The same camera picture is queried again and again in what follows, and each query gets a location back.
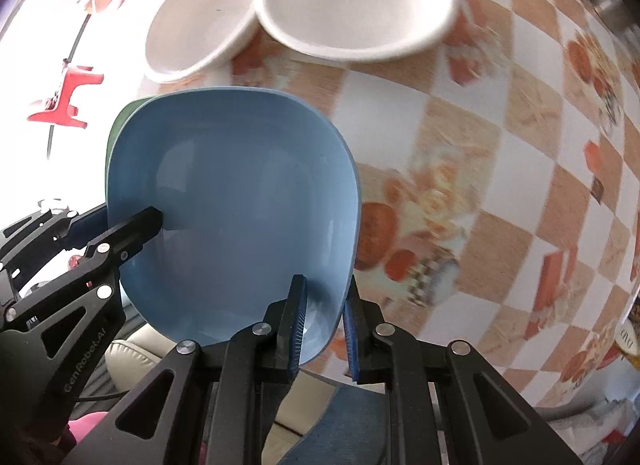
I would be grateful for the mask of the blue square plate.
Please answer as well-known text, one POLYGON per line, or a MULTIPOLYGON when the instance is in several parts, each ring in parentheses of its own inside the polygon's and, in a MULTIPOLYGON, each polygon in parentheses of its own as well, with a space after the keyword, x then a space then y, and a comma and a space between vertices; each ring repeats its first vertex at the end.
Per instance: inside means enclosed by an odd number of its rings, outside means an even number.
POLYGON ((218 87, 146 101, 116 137, 106 206, 111 225, 146 207, 163 215, 120 281, 171 341, 227 341, 300 274, 300 359, 329 345, 354 270, 360 192, 345 140, 302 99, 218 87))

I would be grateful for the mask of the white bowl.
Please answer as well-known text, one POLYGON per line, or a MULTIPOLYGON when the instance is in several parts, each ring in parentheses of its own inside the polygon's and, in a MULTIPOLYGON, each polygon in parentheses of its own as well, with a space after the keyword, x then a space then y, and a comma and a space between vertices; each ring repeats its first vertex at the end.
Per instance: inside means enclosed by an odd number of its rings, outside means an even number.
POLYGON ((149 78, 185 80, 243 50, 258 28, 257 0, 164 0, 145 39, 149 78))
POLYGON ((458 0, 258 0, 262 27, 305 56, 378 62, 439 42, 454 25, 458 0))

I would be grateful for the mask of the checkered patterned tablecloth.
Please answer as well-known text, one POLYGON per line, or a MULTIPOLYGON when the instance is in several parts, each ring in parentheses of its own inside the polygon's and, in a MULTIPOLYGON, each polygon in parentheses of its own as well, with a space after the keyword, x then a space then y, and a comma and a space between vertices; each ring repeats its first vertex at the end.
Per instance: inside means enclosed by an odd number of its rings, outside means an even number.
POLYGON ((639 81, 587 0, 458 0, 439 42, 368 63, 259 22, 220 69, 154 83, 272 88, 329 118, 358 170, 359 294, 387 322, 468 341, 534 407, 638 387, 614 338, 638 293, 639 81))

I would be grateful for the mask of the red plastic stool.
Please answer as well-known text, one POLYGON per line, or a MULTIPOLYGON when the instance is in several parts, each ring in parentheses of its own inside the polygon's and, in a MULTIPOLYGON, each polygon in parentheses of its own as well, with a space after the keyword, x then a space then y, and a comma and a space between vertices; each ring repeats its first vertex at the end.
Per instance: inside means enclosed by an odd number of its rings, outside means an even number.
POLYGON ((78 120, 78 107, 73 106, 70 99, 80 86, 102 84, 104 75, 94 72, 92 66, 75 66, 75 64, 66 64, 62 75, 60 88, 52 97, 32 103, 34 112, 27 116, 27 121, 85 129, 87 123, 78 120))

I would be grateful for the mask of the beige cushion seat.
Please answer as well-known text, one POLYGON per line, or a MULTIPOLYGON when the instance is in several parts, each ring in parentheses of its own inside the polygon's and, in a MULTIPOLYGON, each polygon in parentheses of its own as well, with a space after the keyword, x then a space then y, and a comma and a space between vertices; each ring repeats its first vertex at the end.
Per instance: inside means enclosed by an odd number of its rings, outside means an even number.
MULTIPOLYGON (((105 354, 107 371, 119 391, 129 390, 174 347, 173 341, 145 323, 127 338, 111 342, 105 354)), ((268 433, 262 463, 282 459, 318 422, 335 390, 335 386, 300 371, 268 433)))

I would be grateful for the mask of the person's jeans legs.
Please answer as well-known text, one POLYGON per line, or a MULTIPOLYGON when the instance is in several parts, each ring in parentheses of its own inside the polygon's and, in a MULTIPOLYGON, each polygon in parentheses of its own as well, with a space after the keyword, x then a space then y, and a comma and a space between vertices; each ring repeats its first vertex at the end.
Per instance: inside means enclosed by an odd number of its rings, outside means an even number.
POLYGON ((340 386, 318 422, 279 464, 386 464, 386 414, 380 393, 340 386))

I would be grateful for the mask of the green square plate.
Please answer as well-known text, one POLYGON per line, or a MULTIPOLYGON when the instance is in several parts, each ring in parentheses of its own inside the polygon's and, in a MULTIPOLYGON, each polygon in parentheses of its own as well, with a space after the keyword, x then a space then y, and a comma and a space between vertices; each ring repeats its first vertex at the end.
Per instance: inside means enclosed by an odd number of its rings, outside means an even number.
POLYGON ((125 107, 120 110, 118 115, 115 118, 114 123, 112 124, 110 133, 107 138, 106 145, 106 153, 105 153, 105 168, 108 168, 108 164, 110 164, 110 159, 112 156, 112 152, 114 149, 115 142, 117 137, 122 130, 122 127, 126 124, 126 121, 129 120, 130 116, 134 114, 146 101, 149 101, 150 97, 137 99, 126 104, 125 107))

